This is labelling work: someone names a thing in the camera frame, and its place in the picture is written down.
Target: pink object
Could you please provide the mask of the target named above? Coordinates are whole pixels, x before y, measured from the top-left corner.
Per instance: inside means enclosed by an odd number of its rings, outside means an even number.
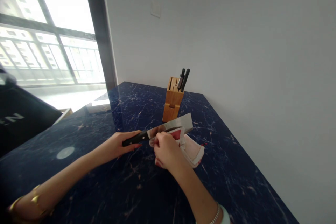
[[[204,146],[199,145],[191,137],[184,134],[184,128],[174,129],[168,133],[172,135],[179,144],[184,157],[190,163],[191,167],[196,168],[201,163],[204,155]],[[151,147],[154,147],[154,140],[155,138],[149,141]],[[158,158],[155,158],[155,164],[166,169]]]

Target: black chair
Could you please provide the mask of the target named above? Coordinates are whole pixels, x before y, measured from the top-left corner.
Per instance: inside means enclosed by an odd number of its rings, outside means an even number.
[[[0,66],[0,157],[49,128],[62,115],[17,86]]]

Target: blue marble countertop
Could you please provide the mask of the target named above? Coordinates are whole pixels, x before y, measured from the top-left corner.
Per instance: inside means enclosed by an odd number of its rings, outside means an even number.
[[[116,131],[162,124],[166,89],[124,82],[0,159],[6,205],[93,150]],[[205,145],[195,172],[233,223],[297,223],[202,94],[185,92],[180,115]],[[66,147],[74,152],[63,159]],[[80,180],[45,223],[195,223],[187,198],[167,170],[154,164],[148,143]]]

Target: wooden knife block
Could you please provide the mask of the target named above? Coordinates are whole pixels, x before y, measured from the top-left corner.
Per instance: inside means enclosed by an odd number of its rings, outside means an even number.
[[[167,88],[167,95],[166,95],[166,102],[164,104],[164,111],[163,111],[163,122],[168,122],[177,118],[180,110],[181,101],[184,95],[184,92],[181,92],[181,89],[177,89],[177,84],[180,78],[170,77],[168,88]]]

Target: knife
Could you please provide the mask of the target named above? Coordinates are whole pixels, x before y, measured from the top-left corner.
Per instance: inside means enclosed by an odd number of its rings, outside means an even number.
[[[188,113],[186,115],[183,115],[181,117],[178,117],[172,121],[166,122],[160,126],[157,126],[153,129],[147,130],[147,131],[142,131],[138,135],[131,137],[127,140],[125,140],[122,145],[128,146],[131,144],[137,144],[141,141],[146,141],[150,140],[151,138],[155,137],[157,133],[159,132],[169,132],[171,130],[175,130],[177,128],[185,128],[184,133],[187,134],[189,131],[192,130],[193,128],[193,122],[191,119],[191,114]]]
[[[182,69],[182,73],[180,74],[180,79],[178,81],[178,85],[177,85],[177,89],[178,90],[180,90],[181,86],[182,86],[182,82],[183,82],[183,78],[184,78],[184,71],[185,71],[185,69],[183,68]]]
[[[183,78],[183,83],[182,83],[182,86],[181,86],[181,92],[184,91],[184,87],[186,86],[186,82],[187,82],[189,73],[190,73],[190,69],[188,68],[186,73],[185,73],[185,77]]]

